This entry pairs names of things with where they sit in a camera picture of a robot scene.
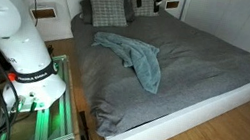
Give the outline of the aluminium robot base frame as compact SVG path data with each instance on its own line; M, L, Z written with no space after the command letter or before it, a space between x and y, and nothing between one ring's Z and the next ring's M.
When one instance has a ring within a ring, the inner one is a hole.
M10 138L0 140L77 140L78 124L71 92L69 60L66 55L53 58L56 78L26 85L13 81L19 96L19 116Z

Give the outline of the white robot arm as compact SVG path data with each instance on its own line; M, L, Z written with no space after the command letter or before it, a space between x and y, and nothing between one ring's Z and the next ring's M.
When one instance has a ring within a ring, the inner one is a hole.
M49 108L66 88L26 2L0 0L0 51L13 67L3 97L10 108L20 99L23 112Z

